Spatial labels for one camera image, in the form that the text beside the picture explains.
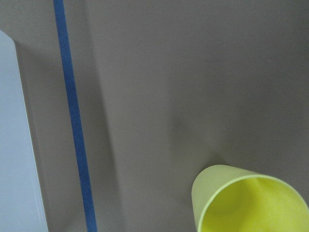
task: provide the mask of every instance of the yellow plastic cup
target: yellow plastic cup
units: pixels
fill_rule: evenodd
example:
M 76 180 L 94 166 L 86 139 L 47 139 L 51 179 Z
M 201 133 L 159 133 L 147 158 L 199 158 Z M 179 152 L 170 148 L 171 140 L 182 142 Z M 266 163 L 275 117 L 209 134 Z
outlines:
M 309 209 L 295 189 L 240 168 L 203 170 L 192 203 L 197 232 L 309 232 Z

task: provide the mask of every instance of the blue painter's tape strip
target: blue painter's tape strip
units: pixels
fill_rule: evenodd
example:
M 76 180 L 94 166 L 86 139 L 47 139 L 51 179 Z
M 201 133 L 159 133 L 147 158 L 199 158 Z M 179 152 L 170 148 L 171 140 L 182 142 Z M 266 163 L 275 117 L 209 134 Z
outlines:
M 54 8 L 87 230 L 88 232 L 97 232 L 97 222 L 91 193 L 83 129 L 78 107 L 63 0 L 54 0 Z

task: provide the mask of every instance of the cup rim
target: cup rim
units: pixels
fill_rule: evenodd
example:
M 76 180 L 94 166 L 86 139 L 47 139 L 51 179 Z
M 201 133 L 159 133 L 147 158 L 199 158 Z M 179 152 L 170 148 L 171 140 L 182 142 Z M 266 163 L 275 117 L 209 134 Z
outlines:
M 269 176 L 269 175 L 264 175 L 264 174 L 247 174 L 247 175 L 244 175 L 244 176 L 241 176 L 241 177 L 237 177 L 235 179 L 232 179 L 228 182 L 226 182 L 224 185 L 222 185 L 220 188 L 218 188 L 215 193 L 209 198 L 209 200 L 207 201 L 207 203 L 205 204 L 205 206 L 203 207 L 203 210 L 201 212 L 201 216 L 200 216 L 200 219 L 198 221 L 198 229 L 197 229 L 197 232 L 201 232 L 202 231 L 202 223 L 203 223 L 203 220 L 204 220 L 204 216 L 206 214 L 206 211 L 207 209 L 209 208 L 211 202 L 214 200 L 214 198 L 223 190 L 225 189 L 226 187 L 230 186 L 231 184 L 234 184 L 240 180 L 245 180 L 245 179 L 252 179 L 252 178 L 263 178 L 263 179 L 270 179 L 270 180 L 273 180 L 273 181 L 277 181 L 283 185 L 285 185 L 286 187 L 288 187 L 289 189 L 291 189 L 298 197 L 299 199 L 302 201 L 302 203 L 306 206 L 307 210 L 309 211 L 309 208 L 308 208 L 308 205 L 306 204 L 305 200 L 302 198 L 302 196 L 292 187 L 290 186 L 288 183 L 278 179 L 278 178 L 275 178 L 275 177 L 272 177 L 272 176 Z

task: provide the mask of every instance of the cup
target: cup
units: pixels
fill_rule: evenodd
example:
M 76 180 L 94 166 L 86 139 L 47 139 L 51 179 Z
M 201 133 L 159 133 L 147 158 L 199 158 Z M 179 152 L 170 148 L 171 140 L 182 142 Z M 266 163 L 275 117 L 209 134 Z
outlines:
M 309 232 L 309 209 L 295 189 L 240 168 L 203 170 L 192 203 L 197 232 Z

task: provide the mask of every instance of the gray surface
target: gray surface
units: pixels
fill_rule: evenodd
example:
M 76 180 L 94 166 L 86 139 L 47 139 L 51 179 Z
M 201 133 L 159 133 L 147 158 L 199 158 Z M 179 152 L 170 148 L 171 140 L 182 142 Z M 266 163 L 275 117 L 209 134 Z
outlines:
M 309 199 L 308 2 L 87 2 L 128 232 L 194 231 L 210 164 Z
M 85 231 L 52 1 L 0 2 L 49 229 Z M 65 7 L 99 231 L 195 231 L 190 188 L 211 164 L 272 174 L 308 202 L 306 1 Z

